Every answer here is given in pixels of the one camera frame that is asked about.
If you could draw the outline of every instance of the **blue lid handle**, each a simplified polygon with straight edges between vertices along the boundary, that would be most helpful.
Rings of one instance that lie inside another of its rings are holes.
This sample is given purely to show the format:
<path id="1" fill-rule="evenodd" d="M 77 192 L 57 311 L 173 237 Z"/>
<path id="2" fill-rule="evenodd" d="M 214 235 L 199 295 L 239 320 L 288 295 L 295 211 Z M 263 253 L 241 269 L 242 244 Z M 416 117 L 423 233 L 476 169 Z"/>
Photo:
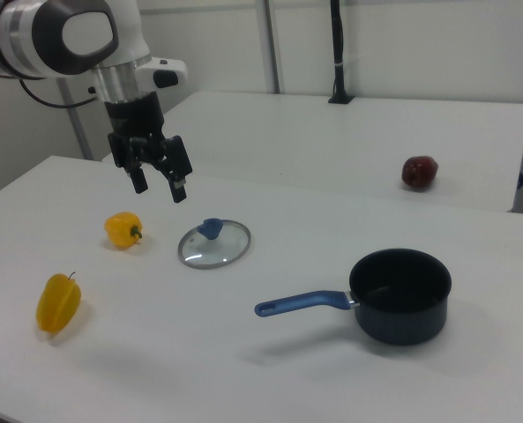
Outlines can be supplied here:
<path id="1" fill-rule="evenodd" d="M 218 238 L 223 226 L 224 222 L 221 219 L 206 219 L 202 225 L 197 226 L 197 231 L 204 235 L 206 239 L 212 241 Z"/>
<path id="2" fill-rule="evenodd" d="M 301 310 L 314 306 L 330 306 L 341 310 L 349 310 L 357 305 L 351 300 L 350 293 L 339 291 L 314 291 L 313 293 L 301 293 L 292 297 L 281 298 L 262 302 L 255 306 L 255 314 L 260 317 L 279 315 L 289 311 Z"/>

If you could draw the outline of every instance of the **glass pot lid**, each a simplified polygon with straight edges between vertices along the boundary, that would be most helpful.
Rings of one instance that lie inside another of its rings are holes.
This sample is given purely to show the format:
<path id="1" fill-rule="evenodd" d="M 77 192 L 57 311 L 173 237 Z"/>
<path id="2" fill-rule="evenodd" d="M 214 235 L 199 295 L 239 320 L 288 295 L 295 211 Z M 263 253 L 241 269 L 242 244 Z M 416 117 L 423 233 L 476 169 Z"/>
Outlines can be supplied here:
<path id="1" fill-rule="evenodd" d="M 216 269 L 233 263 L 250 247 L 250 230 L 239 222 L 206 219 L 179 242 L 181 262 L 193 269 Z"/>

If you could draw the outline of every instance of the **yellow bell pepper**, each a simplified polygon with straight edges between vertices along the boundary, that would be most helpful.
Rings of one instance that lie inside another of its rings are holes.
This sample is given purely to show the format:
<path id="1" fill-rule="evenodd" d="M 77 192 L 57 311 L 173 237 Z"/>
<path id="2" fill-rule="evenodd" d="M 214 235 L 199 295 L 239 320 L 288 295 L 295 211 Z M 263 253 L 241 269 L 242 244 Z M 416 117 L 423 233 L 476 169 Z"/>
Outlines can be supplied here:
<path id="1" fill-rule="evenodd" d="M 49 278 L 35 312 L 41 330 L 58 332 L 75 315 L 81 301 L 81 290 L 71 276 L 58 273 Z"/>
<path id="2" fill-rule="evenodd" d="M 138 216 L 129 211 L 117 213 L 104 223 L 108 238 L 120 248 L 128 248 L 138 242 L 142 237 L 141 228 Z"/>

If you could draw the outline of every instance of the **black stand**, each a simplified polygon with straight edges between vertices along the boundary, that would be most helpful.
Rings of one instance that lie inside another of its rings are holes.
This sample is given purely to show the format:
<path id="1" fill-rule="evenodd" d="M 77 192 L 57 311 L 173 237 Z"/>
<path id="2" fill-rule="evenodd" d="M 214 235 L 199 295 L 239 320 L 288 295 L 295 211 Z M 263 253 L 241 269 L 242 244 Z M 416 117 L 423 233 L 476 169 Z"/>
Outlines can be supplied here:
<path id="1" fill-rule="evenodd" d="M 355 98 L 347 95 L 343 81 L 343 27 L 341 25 L 340 0 L 330 0 L 332 9 L 333 64 L 335 66 L 334 92 L 328 103 L 348 104 Z"/>

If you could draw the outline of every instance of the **white wall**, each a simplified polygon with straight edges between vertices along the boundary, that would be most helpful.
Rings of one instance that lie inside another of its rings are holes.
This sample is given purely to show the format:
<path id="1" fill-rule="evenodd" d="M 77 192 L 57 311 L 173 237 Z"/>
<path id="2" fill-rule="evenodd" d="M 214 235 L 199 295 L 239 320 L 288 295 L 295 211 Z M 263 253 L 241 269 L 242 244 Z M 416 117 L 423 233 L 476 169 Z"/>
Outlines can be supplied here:
<path id="1" fill-rule="evenodd" d="M 196 91 L 273 90 L 263 3 L 259 0 L 139 0 L 144 37 L 153 56 L 189 68 L 185 85 L 160 91 L 164 112 Z M 70 81 L 75 100 L 87 96 L 88 75 Z M 110 153 L 110 123 L 102 104 L 78 109 L 96 159 Z"/>
<path id="2" fill-rule="evenodd" d="M 329 2 L 273 4 L 283 92 L 329 94 L 334 78 Z M 523 103 L 523 0 L 342 4 L 349 92 Z M 523 190 L 515 208 L 523 212 Z"/>
<path id="3" fill-rule="evenodd" d="M 44 100 L 62 102 L 55 80 L 28 85 Z M 81 157 L 67 112 L 36 103 L 18 81 L 0 79 L 0 189 L 50 155 Z"/>

